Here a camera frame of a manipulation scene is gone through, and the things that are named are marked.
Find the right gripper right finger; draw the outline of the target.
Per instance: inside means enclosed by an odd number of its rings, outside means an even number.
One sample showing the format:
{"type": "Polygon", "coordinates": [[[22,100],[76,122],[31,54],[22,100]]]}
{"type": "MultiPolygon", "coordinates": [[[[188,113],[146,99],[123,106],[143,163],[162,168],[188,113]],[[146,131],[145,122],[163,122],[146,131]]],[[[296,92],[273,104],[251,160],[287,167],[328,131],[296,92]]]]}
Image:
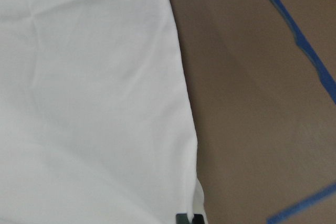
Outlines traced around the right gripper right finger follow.
{"type": "Polygon", "coordinates": [[[202,214],[194,214],[191,224],[204,224],[204,217],[202,214]]]}

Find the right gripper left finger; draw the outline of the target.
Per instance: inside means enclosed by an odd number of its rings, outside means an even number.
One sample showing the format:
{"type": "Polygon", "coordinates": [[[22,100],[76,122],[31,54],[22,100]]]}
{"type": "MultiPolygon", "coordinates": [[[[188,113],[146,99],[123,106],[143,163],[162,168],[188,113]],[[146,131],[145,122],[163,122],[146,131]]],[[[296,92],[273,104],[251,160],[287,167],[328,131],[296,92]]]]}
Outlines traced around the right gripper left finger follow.
{"type": "Polygon", "coordinates": [[[176,214],[176,224],[190,224],[187,214],[176,214]]]}

